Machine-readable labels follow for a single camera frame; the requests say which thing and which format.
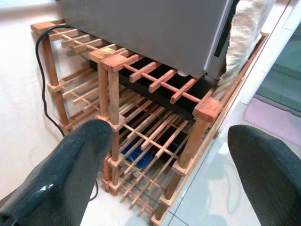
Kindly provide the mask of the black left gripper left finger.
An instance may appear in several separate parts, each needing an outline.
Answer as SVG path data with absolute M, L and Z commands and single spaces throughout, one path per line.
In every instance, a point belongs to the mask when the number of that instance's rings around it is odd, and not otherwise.
M 66 135 L 1 207 L 1 225 L 80 225 L 111 141 L 111 126 L 97 119 Z

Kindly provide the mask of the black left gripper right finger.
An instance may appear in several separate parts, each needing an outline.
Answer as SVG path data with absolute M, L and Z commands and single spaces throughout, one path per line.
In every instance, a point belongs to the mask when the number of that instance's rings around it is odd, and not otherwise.
M 249 125 L 228 130 L 228 147 L 262 226 L 301 224 L 301 160 L 280 139 Z

